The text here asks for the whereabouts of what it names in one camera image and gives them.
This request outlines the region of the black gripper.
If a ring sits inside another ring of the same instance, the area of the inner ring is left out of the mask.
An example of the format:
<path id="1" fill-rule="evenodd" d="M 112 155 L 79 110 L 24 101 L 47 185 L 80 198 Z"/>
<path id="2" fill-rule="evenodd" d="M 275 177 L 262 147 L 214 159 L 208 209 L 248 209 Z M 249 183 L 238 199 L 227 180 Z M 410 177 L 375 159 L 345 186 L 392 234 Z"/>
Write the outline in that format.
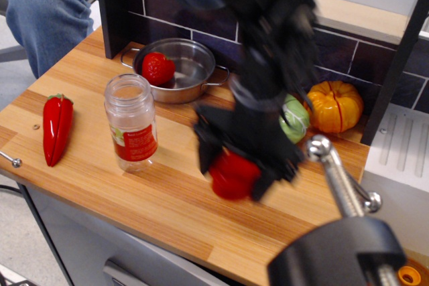
<path id="1" fill-rule="evenodd" d="M 195 106 L 198 122 L 200 172 L 205 174 L 217 155 L 226 147 L 262 167 L 251 189 L 251 199 L 259 202 L 278 180 L 291 182 L 304 156 L 285 135 L 279 117 L 286 93 L 263 100 L 235 99 L 232 109 L 211 104 Z"/>

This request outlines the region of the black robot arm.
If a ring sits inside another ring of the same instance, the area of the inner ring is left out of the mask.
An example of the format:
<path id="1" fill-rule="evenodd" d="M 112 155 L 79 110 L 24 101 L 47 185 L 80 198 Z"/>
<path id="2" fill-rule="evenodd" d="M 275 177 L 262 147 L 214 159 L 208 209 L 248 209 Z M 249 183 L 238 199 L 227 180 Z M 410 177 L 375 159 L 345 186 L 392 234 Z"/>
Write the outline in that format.
<path id="1" fill-rule="evenodd" d="M 194 126 L 200 170 L 214 165 L 229 149 L 256 165 L 260 175 L 250 196 L 262 199 L 277 180 L 291 181 L 304 160 L 280 126 L 288 94 L 304 95 L 316 80 L 317 47 L 314 0 L 179 0 L 195 10 L 226 7 L 241 29 L 245 57 L 231 79 L 232 110 L 200 104 Z"/>

